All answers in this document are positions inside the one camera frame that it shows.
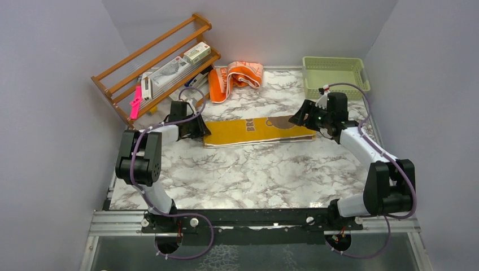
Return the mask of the brown yellow bear towel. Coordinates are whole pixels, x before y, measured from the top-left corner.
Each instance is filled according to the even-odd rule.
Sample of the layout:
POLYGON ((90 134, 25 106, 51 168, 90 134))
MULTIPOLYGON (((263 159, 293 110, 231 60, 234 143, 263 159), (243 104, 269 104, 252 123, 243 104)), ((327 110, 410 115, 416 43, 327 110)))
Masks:
POLYGON ((286 115, 206 122, 211 134, 203 137, 203 145, 220 148, 315 140, 315 131, 290 123, 290 118, 286 115))

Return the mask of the orange white towel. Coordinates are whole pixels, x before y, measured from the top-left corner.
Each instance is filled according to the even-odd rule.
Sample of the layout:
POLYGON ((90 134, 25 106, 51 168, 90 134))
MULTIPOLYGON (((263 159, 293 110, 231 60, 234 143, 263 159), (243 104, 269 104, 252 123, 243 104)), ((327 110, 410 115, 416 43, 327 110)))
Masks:
POLYGON ((208 74, 210 100, 223 103, 236 87, 259 89, 263 81, 264 67, 259 63, 236 61, 226 67, 214 68, 208 74))

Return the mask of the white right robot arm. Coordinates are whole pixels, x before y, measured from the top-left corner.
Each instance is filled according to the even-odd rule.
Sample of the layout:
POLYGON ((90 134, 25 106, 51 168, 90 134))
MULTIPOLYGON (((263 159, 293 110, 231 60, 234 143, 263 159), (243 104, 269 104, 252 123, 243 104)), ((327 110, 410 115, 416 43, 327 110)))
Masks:
POLYGON ((384 215, 408 218, 415 213, 414 164, 385 151, 363 131, 360 123, 349 119, 344 93, 326 91, 317 102, 304 100, 289 122, 316 132, 325 129, 332 140, 368 167, 362 193, 330 203, 330 211, 326 214, 330 228, 341 229, 349 217, 384 215))

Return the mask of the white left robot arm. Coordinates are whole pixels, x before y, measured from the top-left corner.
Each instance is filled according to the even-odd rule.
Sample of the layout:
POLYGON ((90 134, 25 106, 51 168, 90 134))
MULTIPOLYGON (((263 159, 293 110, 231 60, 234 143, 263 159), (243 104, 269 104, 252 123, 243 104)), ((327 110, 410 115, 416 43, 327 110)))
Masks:
POLYGON ((123 131, 115 164, 115 174, 133 186, 147 204, 144 226, 169 232, 177 226, 174 200, 159 182, 162 148, 182 139, 210 134, 200 112, 186 101, 173 101, 170 113, 161 123, 144 130, 123 131))

